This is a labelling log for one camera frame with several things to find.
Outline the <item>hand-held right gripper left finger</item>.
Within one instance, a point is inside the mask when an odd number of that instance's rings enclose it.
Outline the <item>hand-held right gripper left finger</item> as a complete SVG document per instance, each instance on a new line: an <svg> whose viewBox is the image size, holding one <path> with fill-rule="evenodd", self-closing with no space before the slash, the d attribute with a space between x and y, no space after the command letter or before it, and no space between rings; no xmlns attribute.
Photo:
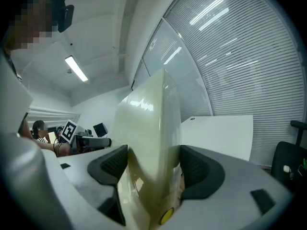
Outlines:
<svg viewBox="0 0 307 230"><path fill-rule="evenodd" d="M102 149L59 158L66 176L96 210L125 226L118 183L128 165L128 147Z"/></svg>

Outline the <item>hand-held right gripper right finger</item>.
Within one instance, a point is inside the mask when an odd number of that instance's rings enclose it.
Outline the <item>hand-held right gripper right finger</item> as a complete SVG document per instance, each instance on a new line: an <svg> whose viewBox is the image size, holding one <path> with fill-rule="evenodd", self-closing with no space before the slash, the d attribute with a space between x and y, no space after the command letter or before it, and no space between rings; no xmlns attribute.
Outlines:
<svg viewBox="0 0 307 230"><path fill-rule="evenodd" d="M180 166L179 230L264 230L293 197L260 167L210 150L181 146Z"/></svg>

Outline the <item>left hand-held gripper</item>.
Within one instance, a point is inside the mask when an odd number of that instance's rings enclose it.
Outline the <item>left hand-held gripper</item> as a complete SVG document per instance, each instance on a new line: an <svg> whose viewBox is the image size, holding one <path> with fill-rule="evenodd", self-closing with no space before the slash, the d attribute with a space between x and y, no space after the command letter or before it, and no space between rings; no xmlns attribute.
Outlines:
<svg viewBox="0 0 307 230"><path fill-rule="evenodd" d="M94 138L92 131L85 129L75 122L68 120L60 134L60 141L62 143L69 143L73 153L81 153L77 145L77 138L82 137L82 145L85 148L96 149L110 147L112 140L110 138Z"/></svg>

